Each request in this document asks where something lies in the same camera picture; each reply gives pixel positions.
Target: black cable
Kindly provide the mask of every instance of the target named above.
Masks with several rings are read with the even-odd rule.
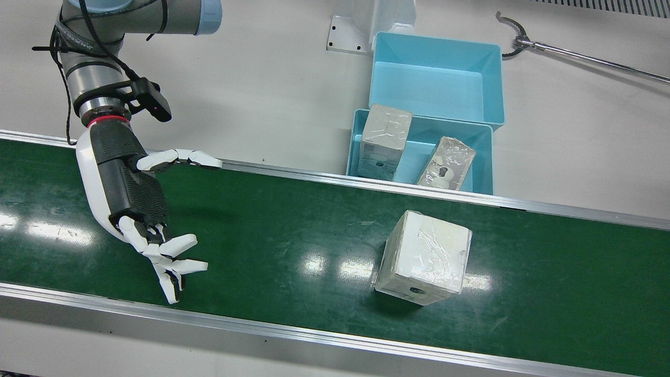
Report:
[[[124,14],[124,13],[130,13],[130,12],[132,12],[132,11],[137,11],[138,9],[142,9],[142,8],[144,8],[144,7],[147,7],[147,6],[149,6],[149,5],[153,4],[153,3],[155,3],[156,1],[158,1],[158,0],[149,0],[149,1],[147,1],[146,3],[142,3],[142,4],[137,5],[136,7],[125,8],[125,9],[122,9],[122,10],[120,10],[120,11],[110,11],[110,12],[102,12],[102,13],[93,13],[92,15],[90,15],[90,17],[91,17],[91,18],[100,18],[100,17],[110,17],[110,16],[113,16],[113,15],[120,15],[120,14]],[[84,16],[82,16],[82,15],[76,15],[76,16],[74,16],[74,17],[71,17],[71,18],[68,18],[68,19],[64,19],[64,20],[62,20],[61,22],[62,22],[62,23],[68,23],[68,22],[70,22],[70,21],[76,21],[77,19],[84,19]]]
[[[161,0],[161,5],[163,7],[163,19],[161,20],[161,27],[157,32],[149,34],[147,37],[147,42],[153,37],[154,34],[163,34],[165,27],[168,26],[168,0]]]
[[[119,59],[117,56],[112,54],[109,50],[107,50],[107,47],[105,47],[105,44],[103,41],[100,39],[98,36],[98,33],[96,33],[95,28],[93,27],[93,22],[90,19],[90,14],[88,13],[88,9],[86,8],[86,0],[79,0],[79,6],[82,11],[82,15],[84,16],[84,22],[86,23],[86,27],[88,28],[88,32],[91,34],[93,37],[93,40],[95,40],[95,43],[98,44],[98,47],[105,53],[107,54],[107,57],[109,57],[111,60],[114,60],[115,63],[117,63],[123,72],[125,72],[126,76],[130,78],[132,81],[139,80],[140,77],[137,73],[135,73],[134,70],[132,70],[129,66],[127,66],[121,59]]]
[[[65,94],[68,98],[68,117],[65,120],[65,136],[68,138],[68,145],[75,146],[76,142],[72,142],[70,137],[70,118],[72,117],[72,99],[70,98],[70,87],[68,86],[68,80],[65,77],[65,72],[63,70],[63,64],[58,60],[58,49],[61,47],[61,37],[58,33],[58,29],[54,26],[54,31],[51,33],[51,38],[49,40],[50,54],[51,59],[56,63],[58,67],[58,72],[60,73],[60,78],[63,80],[63,85],[65,85]]]

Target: metal tongs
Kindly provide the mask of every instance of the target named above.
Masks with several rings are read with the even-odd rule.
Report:
[[[569,56],[571,58],[577,58],[577,59],[587,60],[587,61],[590,61],[590,62],[595,62],[595,63],[598,63],[598,64],[602,64],[604,66],[619,69],[619,70],[622,70],[622,71],[625,71],[625,72],[628,72],[628,73],[637,74],[637,75],[640,75],[640,76],[645,76],[645,77],[648,77],[648,78],[651,78],[651,79],[654,79],[654,80],[661,81],[662,83],[670,84],[670,77],[665,77],[665,76],[661,76],[659,74],[645,72],[643,70],[635,69],[633,67],[625,66],[623,64],[614,63],[614,62],[610,62],[610,61],[599,59],[599,58],[594,58],[593,56],[579,54],[577,52],[572,52],[572,51],[566,50],[564,48],[558,48],[558,47],[550,46],[548,44],[544,44],[544,43],[541,43],[541,42],[533,42],[533,41],[530,40],[530,38],[528,38],[528,35],[526,34],[526,30],[523,28],[523,26],[521,26],[520,23],[516,22],[515,20],[513,20],[511,18],[500,16],[500,12],[496,12],[496,18],[498,19],[498,21],[500,21],[502,23],[511,24],[512,26],[516,27],[519,30],[519,35],[514,39],[514,46],[517,49],[512,51],[512,52],[508,52],[506,54],[503,54],[502,55],[503,58],[511,58],[512,56],[515,56],[515,55],[519,54],[520,52],[522,52],[526,48],[532,47],[532,48],[538,49],[540,51],[549,51],[549,52],[553,52],[555,54],[566,55],[566,56]]]

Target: white box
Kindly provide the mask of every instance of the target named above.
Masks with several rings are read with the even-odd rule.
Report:
[[[417,184],[437,189],[460,190],[475,155],[475,150],[459,139],[442,136]]]
[[[360,137],[359,176],[393,180],[411,122],[412,113],[373,103]]]
[[[459,294],[472,231],[406,211],[386,242],[375,289],[419,305]]]

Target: white floor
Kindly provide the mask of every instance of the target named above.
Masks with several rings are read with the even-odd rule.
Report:
[[[223,3],[224,23],[212,36],[126,37],[121,58],[161,85],[174,114],[169,123],[134,117],[140,140],[152,149],[201,149],[231,160],[343,173],[354,110],[368,105],[371,58],[326,51],[333,1]],[[59,5],[0,1],[2,129],[64,136],[60,77],[47,53],[30,50],[47,44]],[[670,76],[666,19],[526,0],[419,0],[417,33],[509,50],[515,33],[495,20],[497,10],[537,41]],[[534,52],[502,67],[507,123],[494,135],[496,195],[670,219],[670,85]],[[77,118],[72,124],[76,137],[82,126]],[[20,333],[62,346],[87,337],[105,353],[120,341],[0,320],[0,337]],[[26,368],[37,365],[37,354],[23,346],[23,353],[8,353],[11,346],[0,340],[0,369],[33,372]],[[170,349],[170,358],[185,352],[137,346],[143,349]],[[201,357],[184,367],[217,374],[232,363]],[[46,369],[35,373],[77,375],[56,360],[44,362]],[[286,372],[263,360],[239,365],[240,375],[342,374],[301,366]],[[53,373],[44,373],[48,368]]]

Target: red ring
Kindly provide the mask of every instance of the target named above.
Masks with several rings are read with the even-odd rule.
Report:
[[[88,123],[88,125],[86,126],[86,128],[89,128],[90,126],[93,125],[93,123],[95,123],[97,121],[104,121],[104,120],[108,120],[108,119],[118,119],[118,120],[125,121],[125,122],[129,121],[128,119],[125,119],[124,117],[121,117],[120,115],[104,115],[102,117],[98,117],[98,118],[95,118],[92,121],[90,121]]]

